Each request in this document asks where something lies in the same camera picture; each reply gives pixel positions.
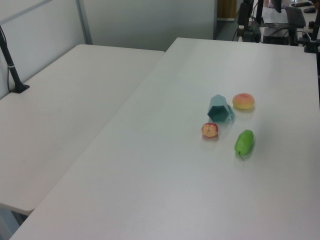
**red apple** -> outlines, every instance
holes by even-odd
[[[202,128],[202,135],[207,138],[213,138],[218,134],[218,126],[215,123],[205,123]]]

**black cable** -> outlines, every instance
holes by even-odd
[[[288,31],[286,31],[284,34],[283,34],[283,38],[285,37],[285,35],[287,34],[287,33],[289,33],[289,30]]]
[[[238,29],[239,29],[239,26],[236,28],[234,34],[233,34],[233,38],[232,38],[232,42],[235,40],[235,36],[236,36],[236,33],[238,32]]]
[[[2,34],[2,36],[4,38],[5,45],[7,45],[7,38],[6,38],[5,32],[3,31],[1,25],[0,25],[0,31],[1,31],[1,34]],[[11,93],[10,87],[9,87],[9,67],[7,67],[7,72],[6,72],[6,85],[8,87],[9,93]]]
[[[7,72],[6,72],[6,85],[7,85],[7,87],[8,87],[9,93],[11,93],[10,87],[9,87],[9,67],[7,67],[7,68],[8,68],[8,70],[7,70]]]
[[[253,8],[252,15],[251,15],[251,22],[254,21],[254,14],[255,14],[255,10],[256,10],[257,5],[258,5],[258,3],[256,3],[256,5]]]
[[[3,36],[3,38],[4,38],[5,44],[7,44],[6,35],[5,35],[5,32],[2,30],[1,25],[0,25],[0,31],[1,31],[1,34],[2,34],[2,36]]]
[[[281,30],[285,30],[285,29],[288,29],[288,28],[287,28],[287,27],[281,27],[281,28],[277,29],[277,30],[275,30],[273,33],[271,33],[271,34],[269,35],[269,37],[272,37],[272,36],[275,35],[277,32],[280,32]]]

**white wall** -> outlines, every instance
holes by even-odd
[[[217,0],[80,0],[94,45],[166,51],[177,37],[213,39]]]
[[[85,43],[76,0],[52,0],[2,28],[22,82],[74,46]],[[6,78],[7,63],[0,52],[0,98],[8,93]]]

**white table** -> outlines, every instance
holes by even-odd
[[[0,100],[0,207],[30,212],[164,52],[79,45]]]
[[[243,92],[204,139],[210,98]],[[178,38],[11,240],[318,240],[319,122],[314,54]]]

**monitor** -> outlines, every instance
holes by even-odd
[[[281,13],[281,3],[282,0],[271,0],[271,3],[274,7],[274,9],[278,12]]]

